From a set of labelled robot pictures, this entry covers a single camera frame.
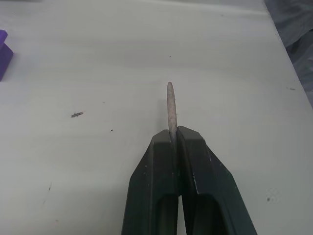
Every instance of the dark debris speck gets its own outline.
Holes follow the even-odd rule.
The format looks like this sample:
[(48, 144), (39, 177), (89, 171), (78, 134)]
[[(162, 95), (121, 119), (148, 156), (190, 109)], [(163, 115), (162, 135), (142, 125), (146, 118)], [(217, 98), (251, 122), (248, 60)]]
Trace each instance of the dark debris speck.
[(73, 114), (72, 116), (71, 116), (71, 118), (73, 117), (78, 117), (78, 116), (80, 116), (81, 114), (83, 114), (83, 112), (80, 112), (80, 113), (75, 113), (75, 114)]

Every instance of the white surface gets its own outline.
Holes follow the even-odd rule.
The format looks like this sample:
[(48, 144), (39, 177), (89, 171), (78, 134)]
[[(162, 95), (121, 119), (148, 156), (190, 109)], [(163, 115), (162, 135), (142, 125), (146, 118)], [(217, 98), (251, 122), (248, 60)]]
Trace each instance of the white surface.
[(120, 234), (168, 81), (258, 234), (312, 233), (311, 106), (264, 4), (227, 2), (0, 1), (1, 234)]

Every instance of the gray fabric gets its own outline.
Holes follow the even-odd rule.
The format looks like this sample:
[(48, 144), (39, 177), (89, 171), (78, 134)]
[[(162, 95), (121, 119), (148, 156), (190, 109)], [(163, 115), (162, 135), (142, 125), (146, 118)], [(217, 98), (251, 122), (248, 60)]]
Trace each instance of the gray fabric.
[(313, 0), (265, 0), (313, 107)]
[(313, 0), (265, 0), (285, 47), (313, 29)]
[(313, 31), (305, 34), (294, 52), (287, 50), (294, 69), (313, 107)]

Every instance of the purple object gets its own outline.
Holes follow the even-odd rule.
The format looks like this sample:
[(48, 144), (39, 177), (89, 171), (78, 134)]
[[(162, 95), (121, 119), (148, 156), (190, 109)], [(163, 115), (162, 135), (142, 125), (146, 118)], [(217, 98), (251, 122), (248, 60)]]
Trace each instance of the purple object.
[(7, 36), (4, 30), (0, 30), (0, 81), (13, 56), (13, 51), (4, 43)]

